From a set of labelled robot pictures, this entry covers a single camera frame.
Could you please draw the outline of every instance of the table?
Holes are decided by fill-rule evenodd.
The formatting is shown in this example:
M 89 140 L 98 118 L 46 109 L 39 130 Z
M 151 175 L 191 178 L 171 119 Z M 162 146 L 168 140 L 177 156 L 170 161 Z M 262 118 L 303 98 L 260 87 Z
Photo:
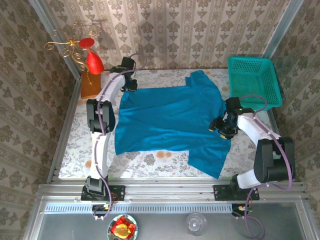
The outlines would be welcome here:
M 44 214 L 37 239 L 107 239 L 108 225 L 118 214 L 110 214 L 104 221 L 95 221 L 90 213 Z M 231 214 L 204 213 L 208 226 L 200 237 L 188 234 L 186 219 L 189 213 L 155 214 L 145 212 L 132 214 L 129 212 L 129 214 L 138 223 L 137 240 L 251 239 L 245 222 L 242 219 L 235 219 Z M 308 239 L 294 203 L 257 204 L 252 216 L 258 217 L 264 224 L 266 240 Z M 253 233 L 255 235 L 261 234 L 260 226 L 249 222 Z
M 183 70 L 142 70 L 135 79 L 138 88 L 162 88 L 184 86 L 185 77 L 192 69 Z M 230 97 L 229 75 L 227 69 L 204 69 L 205 74 L 218 86 L 222 99 Z M 101 74 L 104 85 L 109 72 Z M 119 92 L 113 103 L 116 123 L 119 117 L 119 105 L 122 97 Z M 75 110 L 70 134 L 58 177 L 60 179 L 85 179 L 91 166 L 92 140 L 87 124 L 86 99 L 79 99 Z M 258 117 L 271 127 L 267 112 L 258 113 Z M 220 177 L 232 177 L 251 169 L 255 158 L 255 145 L 242 131 L 231 140 Z M 115 132 L 108 143 L 107 164 L 110 178 L 161 178 L 161 177 L 208 177 L 207 174 L 188 165 L 188 151 L 172 152 L 167 150 L 115 153 Z

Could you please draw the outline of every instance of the teal shirt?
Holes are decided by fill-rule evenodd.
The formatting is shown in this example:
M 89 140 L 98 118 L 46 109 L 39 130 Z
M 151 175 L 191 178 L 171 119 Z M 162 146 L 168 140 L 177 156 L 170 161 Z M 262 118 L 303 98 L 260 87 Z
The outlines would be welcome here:
M 189 150 L 188 164 L 218 178 L 231 142 L 209 131 L 226 109 L 218 87 L 201 70 L 186 86 L 125 92 L 115 130 L 115 152 Z

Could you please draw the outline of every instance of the red vase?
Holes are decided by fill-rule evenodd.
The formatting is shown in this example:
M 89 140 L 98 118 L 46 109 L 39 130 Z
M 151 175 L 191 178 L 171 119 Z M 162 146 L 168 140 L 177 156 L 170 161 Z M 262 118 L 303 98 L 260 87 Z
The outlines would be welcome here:
M 95 44 L 95 40 L 91 37 L 82 39 L 79 42 L 79 46 L 83 49 L 88 50 L 88 56 L 86 57 L 86 64 L 88 65 L 89 72 L 94 75 L 101 74 L 104 70 L 104 64 L 101 61 L 101 58 L 91 51 L 90 47 Z
M 101 74 L 104 70 L 104 64 L 102 63 L 100 57 L 92 52 L 88 48 L 88 56 L 86 57 L 86 64 L 88 65 L 89 71 L 91 74 Z

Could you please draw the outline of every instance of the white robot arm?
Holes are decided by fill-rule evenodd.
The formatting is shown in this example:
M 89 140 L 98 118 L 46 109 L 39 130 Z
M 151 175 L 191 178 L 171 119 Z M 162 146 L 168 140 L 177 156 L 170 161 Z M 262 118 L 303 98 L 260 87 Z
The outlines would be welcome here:
M 226 139 L 232 139 L 238 130 L 242 130 L 256 145 L 256 153 L 253 169 L 234 175 L 230 185 L 225 188 L 224 197 L 231 194 L 235 200 L 246 199 L 247 191 L 242 190 L 249 190 L 263 183 L 288 180 L 289 172 L 293 179 L 296 174 L 293 140 L 274 133 L 255 117 L 251 108 L 243 108 L 238 97 L 227 99 L 225 105 L 225 116 L 214 119 L 209 130 L 218 130 Z M 286 159 L 281 154 L 278 143 Z
M 112 102 L 119 91 L 134 92 L 137 90 L 137 81 L 131 79 L 135 65 L 132 58 L 124 57 L 121 65 L 110 70 L 108 81 L 99 95 L 86 102 L 87 122 L 92 137 L 92 157 L 89 176 L 82 189 L 82 201 L 107 201 L 109 199 L 105 187 L 109 169 L 107 164 L 108 142 L 116 125 Z M 124 189 L 125 187 L 122 186 L 119 192 L 123 193 Z

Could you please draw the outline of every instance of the plastic basket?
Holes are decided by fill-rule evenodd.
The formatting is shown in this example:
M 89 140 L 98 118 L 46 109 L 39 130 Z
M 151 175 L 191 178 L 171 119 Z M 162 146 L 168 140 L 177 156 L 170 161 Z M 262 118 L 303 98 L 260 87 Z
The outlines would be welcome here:
M 282 97 L 274 65 L 268 58 L 231 56 L 228 58 L 231 97 L 248 94 L 260 95 L 266 99 L 266 110 L 282 105 Z M 265 106 L 262 99 L 247 97 L 241 99 L 244 108 L 259 110 Z

